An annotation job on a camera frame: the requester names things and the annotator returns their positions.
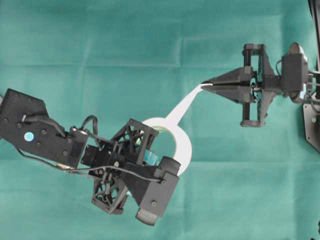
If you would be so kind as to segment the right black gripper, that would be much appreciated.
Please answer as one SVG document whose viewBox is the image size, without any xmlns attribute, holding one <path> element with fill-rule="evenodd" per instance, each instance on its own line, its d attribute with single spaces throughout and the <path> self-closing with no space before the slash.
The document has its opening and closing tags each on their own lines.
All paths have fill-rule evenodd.
<svg viewBox="0 0 320 240">
<path fill-rule="evenodd" d="M 242 127 L 263 127 L 269 105 L 282 92 L 280 76 L 274 73 L 264 44 L 245 44 L 242 56 L 243 67 L 210 78 L 202 84 L 212 84 L 206 86 L 207 91 L 242 104 Z M 258 56 L 258 70 L 251 65 L 252 56 Z M 255 102 L 257 119 L 250 120 L 250 103 Z"/>
</svg>

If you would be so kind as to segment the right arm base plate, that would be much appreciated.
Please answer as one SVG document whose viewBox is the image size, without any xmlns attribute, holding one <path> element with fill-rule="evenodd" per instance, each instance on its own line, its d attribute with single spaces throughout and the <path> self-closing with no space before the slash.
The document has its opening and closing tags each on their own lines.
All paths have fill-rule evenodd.
<svg viewBox="0 0 320 240">
<path fill-rule="evenodd" d="M 302 107 L 304 132 L 306 141 L 318 152 L 320 151 L 320 115 L 312 109 L 311 104 L 305 103 Z"/>
</svg>

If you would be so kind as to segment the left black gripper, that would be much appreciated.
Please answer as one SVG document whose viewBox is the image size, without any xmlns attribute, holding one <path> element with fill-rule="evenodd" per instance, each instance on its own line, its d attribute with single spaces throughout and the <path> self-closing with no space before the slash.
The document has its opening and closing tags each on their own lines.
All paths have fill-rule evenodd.
<svg viewBox="0 0 320 240">
<path fill-rule="evenodd" d="M 121 215 L 127 200 L 126 185 L 145 184 L 144 156 L 159 132 L 130 118 L 102 149 L 87 145 L 80 175 L 94 181 L 91 202 L 111 215 Z"/>
</svg>

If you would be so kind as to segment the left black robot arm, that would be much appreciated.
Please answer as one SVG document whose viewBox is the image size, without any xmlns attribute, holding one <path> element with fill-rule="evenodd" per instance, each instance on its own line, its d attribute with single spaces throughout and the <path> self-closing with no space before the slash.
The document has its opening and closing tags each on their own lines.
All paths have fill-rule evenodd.
<svg viewBox="0 0 320 240">
<path fill-rule="evenodd" d="M 0 103 L 0 136 L 25 158 L 93 179 L 92 203 L 108 214 L 124 211 L 127 194 L 144 197 L 163 182 L 162 171 L 144 162 L 158 132 L 130 120 L 112 138 L 98 135 L 98 119 L 65 130 L 49 117 L 43 100 L 8 89 Z"/>
</svg>

